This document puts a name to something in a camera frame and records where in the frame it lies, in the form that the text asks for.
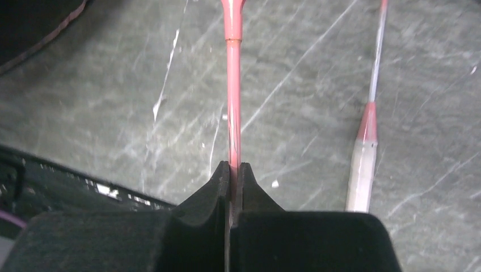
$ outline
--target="purple cable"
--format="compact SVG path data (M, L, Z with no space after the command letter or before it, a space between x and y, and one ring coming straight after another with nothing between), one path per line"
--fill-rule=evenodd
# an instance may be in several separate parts
M27 226L27 222L21 220L20 218L16 217L13 214L9 214L6 211L0 210L0 219L8 221L20 228L25 228Z

